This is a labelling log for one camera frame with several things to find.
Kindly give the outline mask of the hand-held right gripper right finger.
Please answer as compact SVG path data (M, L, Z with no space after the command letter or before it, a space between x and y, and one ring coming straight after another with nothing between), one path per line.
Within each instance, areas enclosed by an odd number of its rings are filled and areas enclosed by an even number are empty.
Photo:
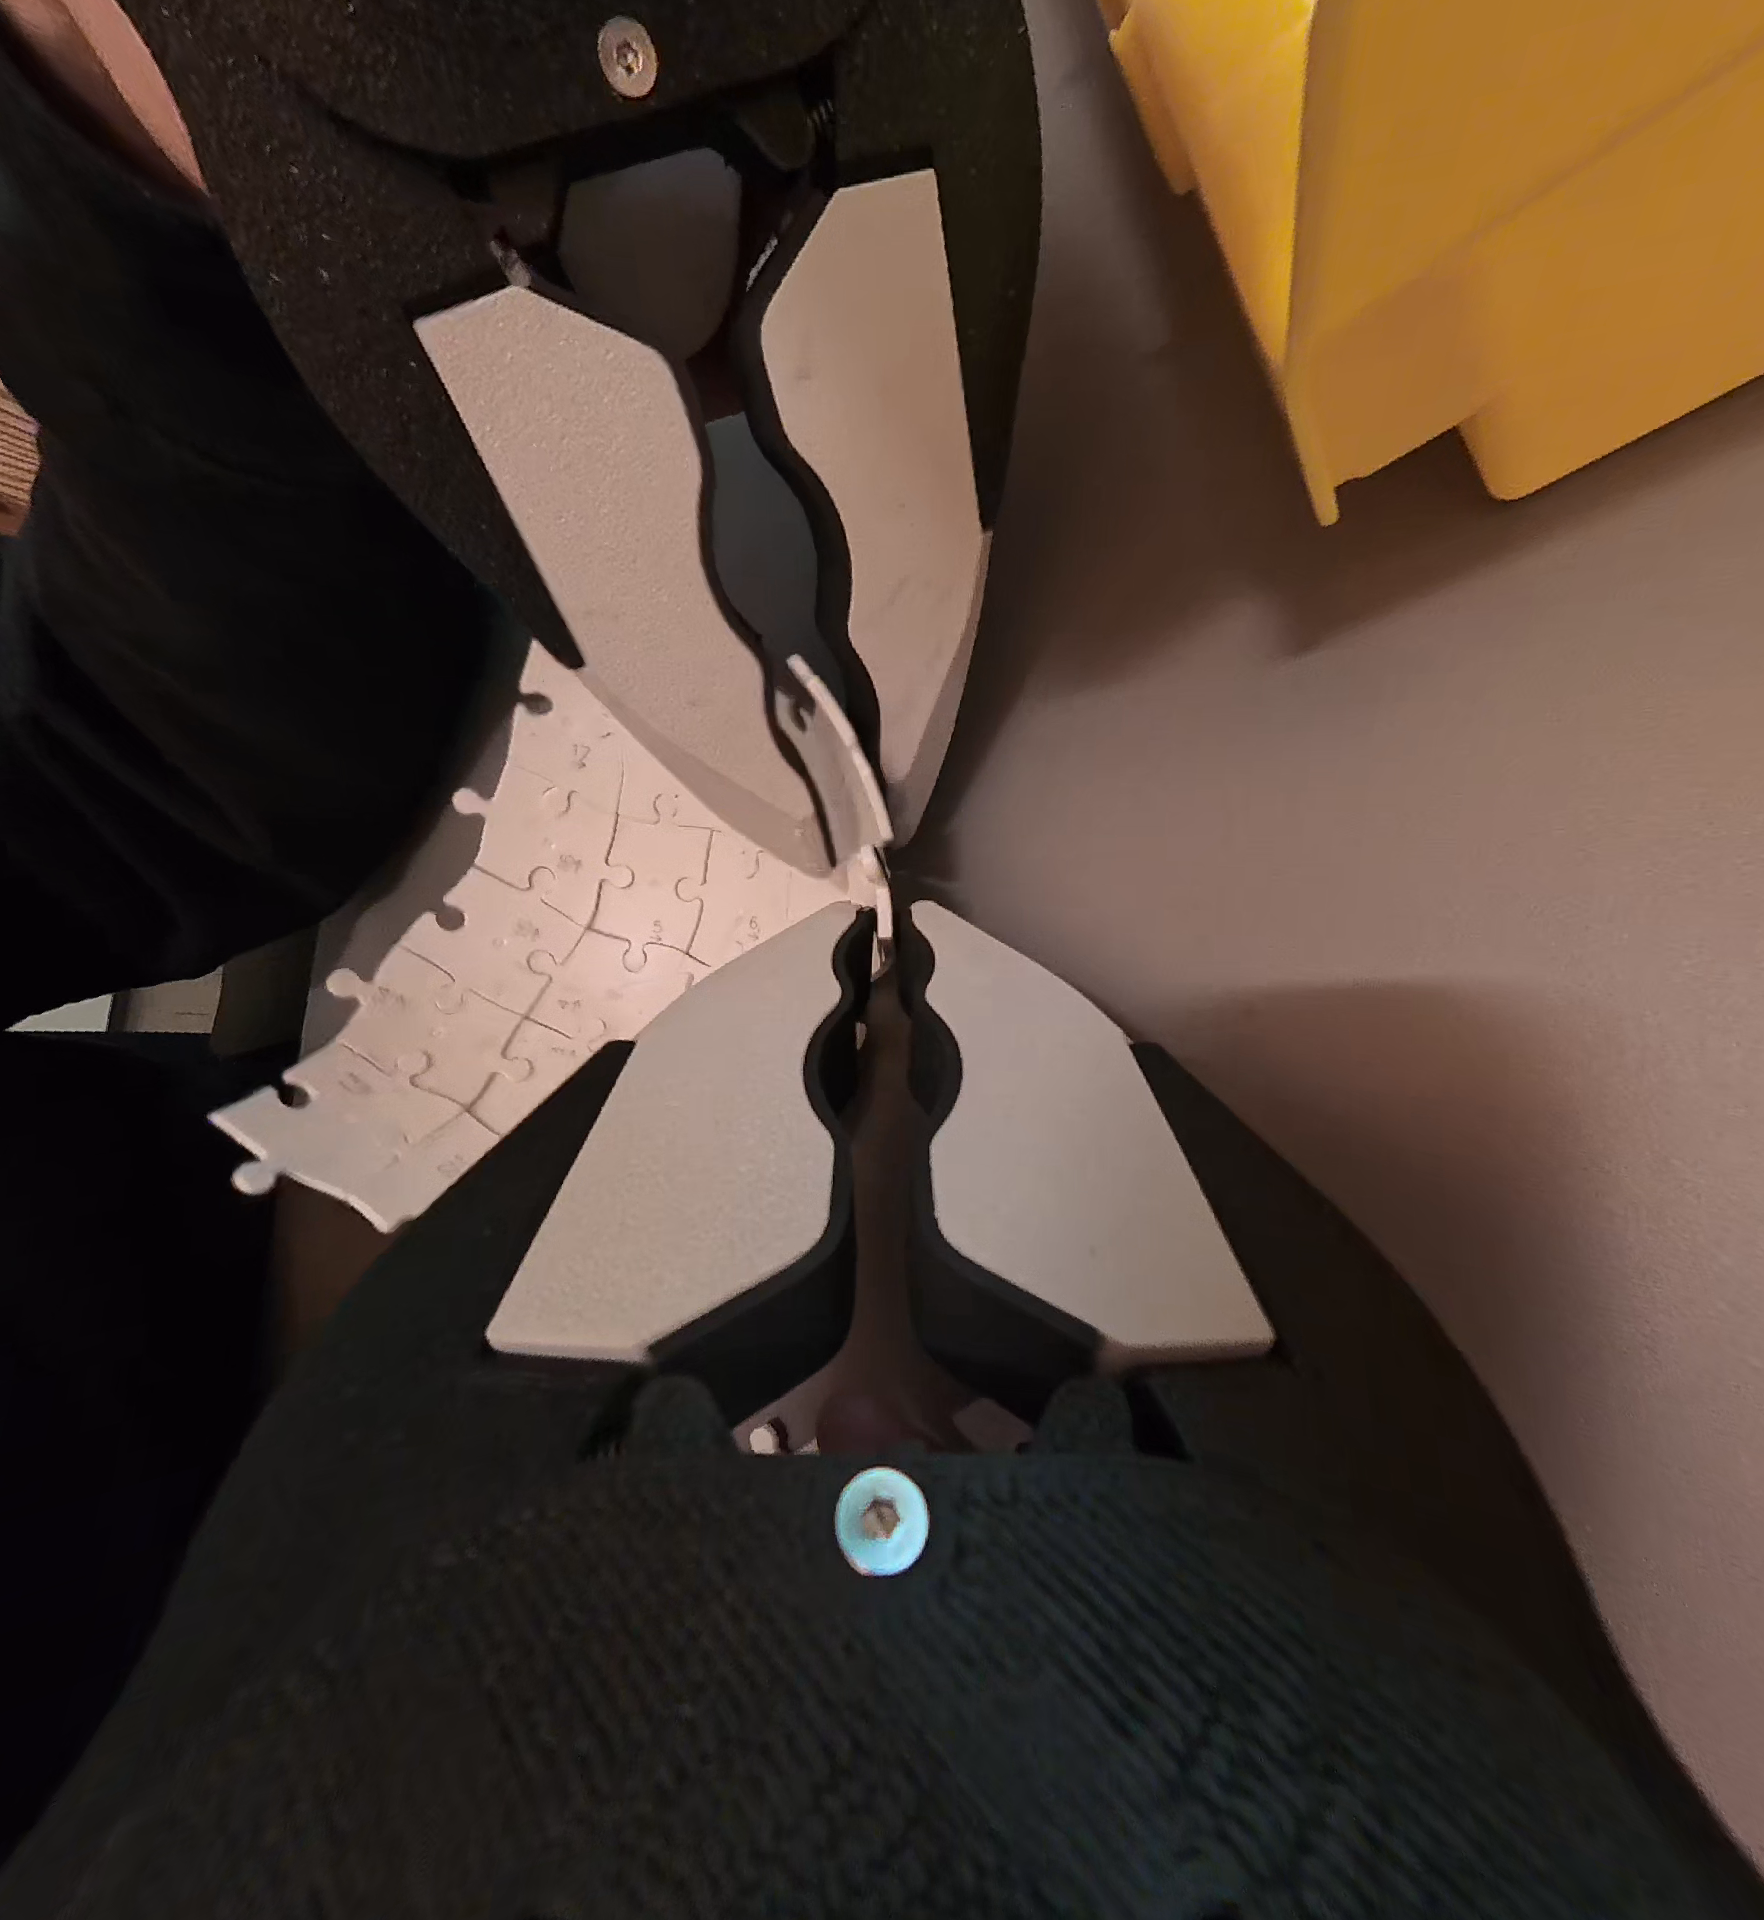
M1021 1420L1070 1380L1233 1363L1276 1332L1126 1033L933 901L897 932L922 1122L919 1343Z

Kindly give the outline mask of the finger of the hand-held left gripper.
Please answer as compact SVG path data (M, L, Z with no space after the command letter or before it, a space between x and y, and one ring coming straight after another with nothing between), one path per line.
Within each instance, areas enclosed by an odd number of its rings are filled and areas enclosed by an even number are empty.
M710 455L655 347L535 287L416 337L580 658L580 678L725 828L802 872L847 861L847 723L715 583Z
M992 535L937 175L806 189L735 323L752 435L814 545L812 625L897 841L955 732Z

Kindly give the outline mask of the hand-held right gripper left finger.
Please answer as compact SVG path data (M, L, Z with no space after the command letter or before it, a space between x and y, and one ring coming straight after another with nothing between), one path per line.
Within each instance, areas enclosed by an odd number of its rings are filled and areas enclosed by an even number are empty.
M498 1355L700 1380L756 1411L842 1350L842 1110L876 917L834 901L703 977L632 1045L486 1327Z

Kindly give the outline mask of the partly built white puzzle ball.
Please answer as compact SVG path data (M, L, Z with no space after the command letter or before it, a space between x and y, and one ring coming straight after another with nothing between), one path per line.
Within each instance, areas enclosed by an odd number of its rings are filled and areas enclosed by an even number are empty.
M245 1196L316 1191L395 1232L608 1045L826 903L814 878L728 830L540 645L491 789L452 809L473 861L371 970L334 970L344 1023L211 1113ZM878 815L856 847L889 845Z

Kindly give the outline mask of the person's left forearm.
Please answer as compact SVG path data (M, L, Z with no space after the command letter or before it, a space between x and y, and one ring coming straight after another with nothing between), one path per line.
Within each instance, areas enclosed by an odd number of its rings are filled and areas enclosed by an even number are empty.
M486 593L324 420L219 227L0 9L0 1033L312 927L449 791Z

